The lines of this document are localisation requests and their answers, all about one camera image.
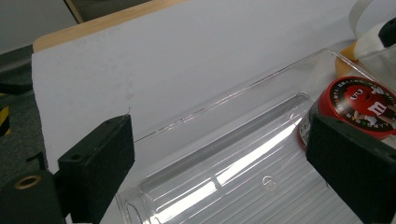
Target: m&m's tin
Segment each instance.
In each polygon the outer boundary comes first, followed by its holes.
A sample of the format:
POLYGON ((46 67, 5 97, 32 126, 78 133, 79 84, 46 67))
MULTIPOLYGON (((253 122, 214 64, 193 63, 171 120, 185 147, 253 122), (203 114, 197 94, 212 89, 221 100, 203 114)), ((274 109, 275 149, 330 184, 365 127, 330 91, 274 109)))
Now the m&m's tin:
POLYGON ((300 122, 301 140, 306 146, 315 114, 340 119, 377 139, 385 139, 396 132, 395 99, 392 91, 370 79, 337 78, 300 122))

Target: transparent blister pack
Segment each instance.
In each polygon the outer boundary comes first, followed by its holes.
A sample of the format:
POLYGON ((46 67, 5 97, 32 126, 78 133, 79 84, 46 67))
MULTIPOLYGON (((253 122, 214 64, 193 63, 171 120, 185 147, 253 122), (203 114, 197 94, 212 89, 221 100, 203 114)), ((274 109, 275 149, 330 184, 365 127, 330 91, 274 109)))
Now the transparent blister pack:
POLYGON ((296 128, 336 60, 366 77, 325 49, 136 141, 152 156, 117 195, 126 223, 360 223, 306 160, 296 128))

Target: clear plastic tray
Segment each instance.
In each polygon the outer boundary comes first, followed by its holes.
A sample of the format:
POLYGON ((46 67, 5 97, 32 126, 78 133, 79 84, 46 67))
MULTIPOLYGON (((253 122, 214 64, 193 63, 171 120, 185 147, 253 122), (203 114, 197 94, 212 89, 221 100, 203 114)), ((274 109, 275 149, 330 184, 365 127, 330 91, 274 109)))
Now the clear plastic tray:
POLYGON ((125 222, 360 223, 306 161, 296 131, 335 79, 336 58, 349 64, 322 50, 136 141, 151 156, 118 195, 125 222))

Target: red lid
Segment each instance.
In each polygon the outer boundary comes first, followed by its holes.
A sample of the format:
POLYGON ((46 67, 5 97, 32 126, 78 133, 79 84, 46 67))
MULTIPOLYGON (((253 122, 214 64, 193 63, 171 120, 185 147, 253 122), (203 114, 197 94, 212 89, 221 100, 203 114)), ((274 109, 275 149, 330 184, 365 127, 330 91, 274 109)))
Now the red lid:
POLYGON ((364 77, 337 78, 320 95, 320 114, 346 121, 362 131, 384 139, 395 134, 396 95, 364 77))

